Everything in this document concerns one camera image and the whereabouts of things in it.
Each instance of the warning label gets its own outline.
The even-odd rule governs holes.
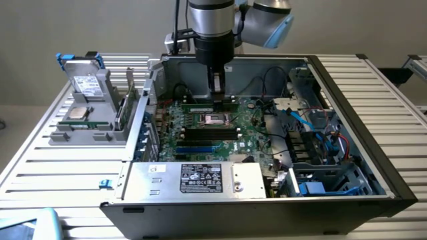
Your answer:
[[[180,186],[183,194],[222,193],[223,174],[220,164],[183,164]]]
[[[78,83],[80,92],[87,97],[102,97],[103,91],[99,84],[99,80],[95,76],[75,76],[75,82]]]

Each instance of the motherboard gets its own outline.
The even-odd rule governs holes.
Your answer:
[[[220,108],[211,103],[182,101],[159,106],[155,116],[162,145],[159,161],[250,161],[260,164],[263,175],[275,174],[268,136],[262,134],[267,130],[259,102],[243,97]]]

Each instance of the slotted metal surface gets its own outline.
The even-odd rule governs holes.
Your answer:
[[[147,54],[103,54],[114,84],[126,88],[126,67],[140,67],[136,87],[144,86]],[[413,240],[427,238],[427,128],[409,103],[355,55],[319,55],[419,203],[393,218],[375,218],[346,236],[283,237],[286,240]],[[50,146],[50,132],[72,103],[66,87],[35,131],[0,175],[0,218],[54,207],[67,239],[124,240],[98,206],[111,190],[102,179],[116,179],[124,146]]]

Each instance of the capacitor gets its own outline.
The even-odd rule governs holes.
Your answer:
[[[248,104],[247,104],[247,108],[248,108],[248,109],[255,109],[255,104],[254,104],[254,103],[248,103]]]

